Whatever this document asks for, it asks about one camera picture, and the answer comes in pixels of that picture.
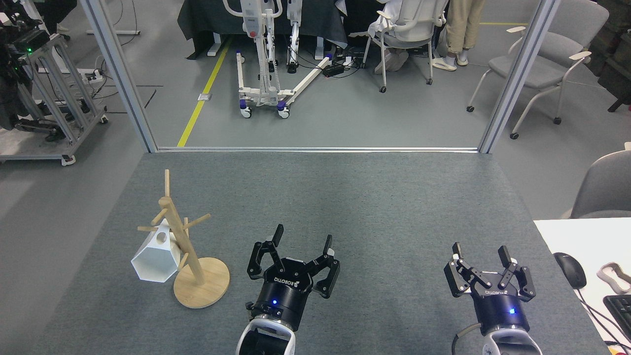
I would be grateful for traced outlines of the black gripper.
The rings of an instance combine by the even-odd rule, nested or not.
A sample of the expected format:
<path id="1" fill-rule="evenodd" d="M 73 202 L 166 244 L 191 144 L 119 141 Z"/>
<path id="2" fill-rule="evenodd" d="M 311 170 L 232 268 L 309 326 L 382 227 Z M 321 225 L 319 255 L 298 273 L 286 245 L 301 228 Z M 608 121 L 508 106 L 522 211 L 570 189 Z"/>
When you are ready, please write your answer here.
<path id="1" fill-rule="evenodd" d="M 251 320 L 266 316 L 285 323 L 296 332 L 312 289 L 325 299 L 331 296 L 340 273 L 340 262 L 334 258 L 331 234 L 327 235 L 322 256 L 315 260 L 309 263 L 301 260 L 282 261 L 277 246 L 283 232 L 283 225 L 278 224 L 271 241 L 254 243 L 247 273 L 252 280 L 263 278 L 264 283 L 257 301 L 248 304 L 248 310 Z M 274 266 L 262 272 L 261 260 L 266 253 L 270 254 Z M 329 268 L 327 276 L 313 286 L 313 277 L 325 268 Z"/>
<path id="2" fill-rule="evenodd" d="M 452 258 L 444 268 L 449 288 L 453 297 L 460 297 L 471 289 L 481 335 L 508 328 L 528 332 L 530 326 L 520 302 L 529 302 L 536 296 L 530 269 L 520 266 L 510 256 L 507 246 L 502 245 L 498 248 L 498 256 L 505 269 L 498 282 L 499 288 L 485 288 L 481 284 L 480 272 L 462 258 L 460 242 L 453 244 L 452 251 Z M 519 290 L 509 284 L 513 276 L 518 280 Z"/>

